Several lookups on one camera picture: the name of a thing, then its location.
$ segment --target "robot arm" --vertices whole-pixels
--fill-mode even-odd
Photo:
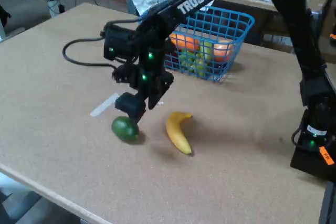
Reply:
[[[125,60],[113,72],[113,78],[116,82],[129,83],[138,91],[136,95],[124,93],[120,96],[115,102],[117,109],[138,122],[145,112],[147,98],[149,109],[155,107],[173,83],[172,74],[163,68],[170,41],[167,38],[188,15],[210,1],[169,0],[160,3],[148,11],[135,31],[113,23],[105,25],[102,33],[104,57]],[[303,106],[307,108],[292,141],[304,152],[318,153],[319,148],[328,148],[335,138],[336,92],[325,71],[326,64],[311,27],[312,16],[306,0],[272,1],[288,27],[302,71],[300,91]]]

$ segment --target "blue basket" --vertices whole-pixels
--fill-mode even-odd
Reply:
[[[197,11],[171,34],[176,51],[166,54],[165,68],[219,81],[232,66],[254,22],[248,14],[212,6],[206,12]]]

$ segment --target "cork table surface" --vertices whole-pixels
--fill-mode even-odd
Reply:
[[[317,223],[325,184],[289,167],[303,112],[294,55],[244,44],[219,84],[174,73],[139,123],[143,145],[114,136],[113,106],[90,116],[130,89],[109,68],[65,61],[62,47],[130,17],[83,4],[0,44],[0,171],[91,223]],[[102,43],[68,55],[105,62]],[[194,115],[194,157],[167,138],[172,111]]]

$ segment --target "banana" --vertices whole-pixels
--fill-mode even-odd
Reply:
[[[180,123],[191,117],[190,113],[173,112],[166,121],[166,129],[170,140],[181,152],[187,155],[190,155],[192,150],[181,130]]]

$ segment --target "green lime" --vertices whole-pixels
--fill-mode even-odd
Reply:
[[[119,116],[111,125],[115,135],[124,142],[135,143],[139,138],[139,127],[127,116]]]

